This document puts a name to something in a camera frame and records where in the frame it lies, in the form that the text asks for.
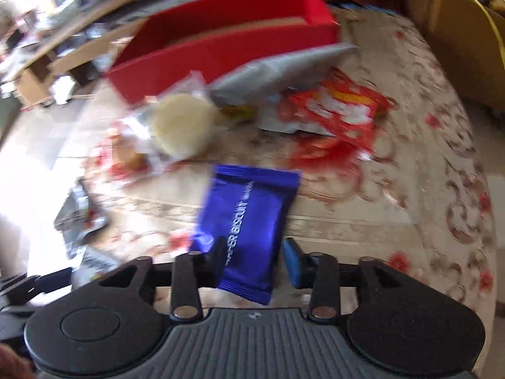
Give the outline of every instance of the blue biscuit wrapper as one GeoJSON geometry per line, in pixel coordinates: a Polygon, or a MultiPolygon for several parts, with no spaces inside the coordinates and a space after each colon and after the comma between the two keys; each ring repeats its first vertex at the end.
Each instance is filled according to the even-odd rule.
{"type": "Polygon", "coordinates": [[[226,237],[219,288],[267,305],[286,215],[300,184],[296,172],[218,165],[191,250],[208,252],[226,237]]]}

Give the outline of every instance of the red tray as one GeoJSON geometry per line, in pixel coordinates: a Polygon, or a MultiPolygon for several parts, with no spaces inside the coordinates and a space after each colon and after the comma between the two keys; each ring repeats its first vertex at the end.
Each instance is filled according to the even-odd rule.
{"type": "Polygon", "coordinates": [[[323,0],[197,0],[150,17],[107,75],[136,106],[191,70],[210,83],[257,58],[336,43],[338,32],[323,0]]]}

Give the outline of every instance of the snack wrapper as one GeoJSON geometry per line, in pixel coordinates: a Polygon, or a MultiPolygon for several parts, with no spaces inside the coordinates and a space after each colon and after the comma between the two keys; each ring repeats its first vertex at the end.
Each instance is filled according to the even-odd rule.
{"type": "Polygon", "coordinates": [[[264,305],[269,303],[272,268],[299,184],[296,172],[216,167],[191,250],[208,252],[218,237],[226,237],[226,268],[219,288],[264,305]]]}
{"type": "MultiPolygon", "coordinates": [[[[179,130],[180,137],[187,146],[182,147],[184,152],[182,152],[181,149],[181,152],[173,154],[168,154],[166,149],[161,146],[160,139],[157,138],[155,130],[153,129],[154,119],[157,117],[157,110],[160,104],[167,98],[174,97],[178,94],[186,94],[196,100],[201,100],[208,105],[209,109],[213,110],[212,114],[218,116],[218,110],[208,96],[203,75],[200,72],[191,71],[186,78],[178,81],[157,97],[146,97],[146,106],[139,108],[131,115],[121,120],[122,123],[127,125],[132,132],[146,144],[147,149],[150,151],[149,154],[157,154],[157,158],[160,162],[158,165],[164,169],[173,163],[192,157],[192,149],[194,149],[195,152],[198,150],[198,147],[191,144],[192,142],[195,142],[194,136],[198,135],[199,130],[197,127],[192,127],[187,130],[179,130]]],[[[198,138],[198,141],[196,142],[199,144],[209,143],[211,141],[211,134],[213,131],[207,131],[209,131],[209,134],[198,138]]]]}
{"type": "Polygon", "coordinates": [[[79,178],[54,220],[55,229],[63,235],[67,258],[74,258],[79,247],[86,244],[86,237],[108,221],[105,211],[90,197],[79,178]]]}
{"type": "Polygon", "coordinates": [[[119,258],[98,250],[91,245],[81,247],[82,259],[79,267],[72,273],[72,290],[90,283],[107,272],[120,266],[119,258]]]}
{"type": "Polygon", "coordinates": [[[100,172],[99,182],[115,188],[159,175],[167,166],[157,150],[123,121],[115,121],[111,125],[93,157],[100,172]]]}
{"type": "Polygon", "coordinates": [[[288,87],[316,87],[341,57],[357,49],[338,43],[259,58],[216,79],[209,91],[218,105],[263,103],[288,87]]]}
{"type": "MultiPolygon", "coordinates": [[[[377,111],[389,108],[386,97],[356,84],[337,68],[319,88],[291,94],[288,100],[295,105],[294,114],[300,121],[315,121],[342,141],[368,151],[374,138],[374,117],[377,111]]],[[[286,114],[289,103],[281,102],[279,107],[280,115],[286,114]]]]}

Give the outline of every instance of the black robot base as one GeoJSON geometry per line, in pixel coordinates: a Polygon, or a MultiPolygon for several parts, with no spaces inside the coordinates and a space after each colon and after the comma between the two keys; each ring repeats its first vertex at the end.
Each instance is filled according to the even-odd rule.
{"type": "Polygon", "coordinates": [[[388,267],[362,258],[339,264],[304,254],[287,239],[291,283],[312,287],[299,309],[211,309],[198,288],[215,287],[226,242],[171,264],[142,257],[35,312],[25,343],[45,379],[472,378],[484,326],[464,305],[388,267]],[[171,286],[168,315],[152,307],[171,286]],[[340,313],[340,287],[355,286],[359,306],[340,313]]]}

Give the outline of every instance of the cardboard box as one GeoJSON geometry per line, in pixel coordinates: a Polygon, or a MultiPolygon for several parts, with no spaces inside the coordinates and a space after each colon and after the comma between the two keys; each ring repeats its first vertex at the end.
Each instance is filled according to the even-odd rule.
{"type": "MultiPolygon", "coordinates": [[[[458,95],[505,110],[505,69],[481,8],[472,0],[406,0],[406,7],[458,95]]],[[[488,11],[505,39],[505,18],[488,11]]]]}
{"type": "Polygon", "coordinates": [[[44,81],[41,81],[32,69],[27,68],[24,70],[21,77],[15,82],[16,90],[23,104],[26,106],[36,105],[51,99],[49,87],[54,79],[53,75],[48,75],[44,81]]]}
{"type": "Polygon", "coordinates": [[[322,0],[197,0],[150,17],[108,77],[135,106],[191,70],[210,83],[254,59],[338,40],[322,0]]]}

